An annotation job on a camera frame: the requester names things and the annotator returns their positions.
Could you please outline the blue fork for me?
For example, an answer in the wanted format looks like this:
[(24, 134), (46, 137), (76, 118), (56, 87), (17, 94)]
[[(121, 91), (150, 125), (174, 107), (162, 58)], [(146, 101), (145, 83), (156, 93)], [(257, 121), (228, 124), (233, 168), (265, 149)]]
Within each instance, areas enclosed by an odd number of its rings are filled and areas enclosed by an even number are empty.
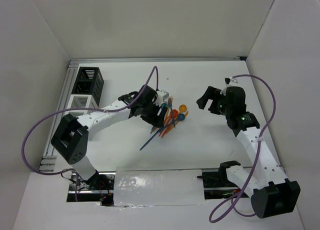
[(168, 117), (171, 120), (172, 126), (175, 128), (176, 124), (175, 124), (175, 116), (174, 116), (174, 112), (173, 112), (173, 108), (172, 108), (172, 103), (173, 103), (173, 97), (170, 96), (168, 98), (168, 110), (169, 110)]

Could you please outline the yellow spoon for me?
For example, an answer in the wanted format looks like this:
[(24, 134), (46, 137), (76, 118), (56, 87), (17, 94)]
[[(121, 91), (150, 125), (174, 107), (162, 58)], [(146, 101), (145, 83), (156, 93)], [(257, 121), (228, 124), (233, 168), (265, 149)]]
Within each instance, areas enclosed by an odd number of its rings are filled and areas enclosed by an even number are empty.
[(181, 104), (178, 108), (178, 114), (183, 113), (185, 115), (185, 117), (187, 117), (188, 115), (188, 108), (185, 104)]

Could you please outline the teal spoon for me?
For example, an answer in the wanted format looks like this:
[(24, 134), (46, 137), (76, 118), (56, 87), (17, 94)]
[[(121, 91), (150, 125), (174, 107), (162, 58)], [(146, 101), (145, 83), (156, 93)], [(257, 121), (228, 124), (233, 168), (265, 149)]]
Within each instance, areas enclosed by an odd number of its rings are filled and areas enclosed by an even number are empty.
[(168, 104), (167, 103), (162, 103), (161, 104), (161, 112), (160, 112), (160, 114), (161, 115), (165, 115), (166, 113), (167, 113), (167, 111), (168, 111)]

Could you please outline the orange fork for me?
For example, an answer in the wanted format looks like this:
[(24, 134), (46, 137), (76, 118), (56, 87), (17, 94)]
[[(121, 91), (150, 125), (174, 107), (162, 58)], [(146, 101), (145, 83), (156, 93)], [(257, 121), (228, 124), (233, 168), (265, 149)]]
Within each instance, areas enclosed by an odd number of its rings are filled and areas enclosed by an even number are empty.
[(166, 121), (166, 125), (165, 126), (168, 126), (169, 124), (171, 124), (173, 118), (175, 119), (178, 116), (178, 113), (179, 113), (178, 110), (173, 109), (172, 112), (170, 112), (170, 115), (168, 116), (168, 119)]

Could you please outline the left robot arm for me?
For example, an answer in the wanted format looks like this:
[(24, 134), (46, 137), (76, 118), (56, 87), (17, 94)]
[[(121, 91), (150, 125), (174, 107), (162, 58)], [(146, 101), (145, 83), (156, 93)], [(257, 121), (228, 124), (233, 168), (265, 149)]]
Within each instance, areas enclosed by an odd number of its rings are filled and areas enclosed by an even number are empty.
[(169, 96), (167, 91), (142, 86), (140, 91), (124, 94), (100, 111), (79, 116), (68, 113), (61, 119), (50, 143), (78, 173), (86, 189), (96, 190), (104, 186), (109, 190), (111, 187), (107, 178), (99, 174), (87, 157), (89, 139), (109, 126), (132, 117), (140, 117), (153, 127), (162, 128)]

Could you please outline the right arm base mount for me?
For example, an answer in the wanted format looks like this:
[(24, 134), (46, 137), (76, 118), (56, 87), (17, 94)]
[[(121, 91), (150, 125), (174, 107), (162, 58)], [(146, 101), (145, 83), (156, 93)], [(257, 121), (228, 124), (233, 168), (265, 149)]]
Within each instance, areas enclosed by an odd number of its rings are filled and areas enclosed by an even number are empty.
[(196, 177), (203, 184), (205, 200), (227, 199), (240, 192), (240, 188), (227, 180), (226, 173), (222, 170), (203, 170)]

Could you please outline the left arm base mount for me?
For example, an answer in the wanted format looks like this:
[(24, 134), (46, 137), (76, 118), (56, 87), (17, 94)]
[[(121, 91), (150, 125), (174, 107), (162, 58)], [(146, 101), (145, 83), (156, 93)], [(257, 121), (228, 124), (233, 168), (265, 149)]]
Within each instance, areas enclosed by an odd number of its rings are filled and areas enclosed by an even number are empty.
[(99, 172), (99, 180), (89, 186), (75, 173), (64, 177), (69, 181), (67, 203), (97, 202), (104, 207), (114, 206), (115, 172)]

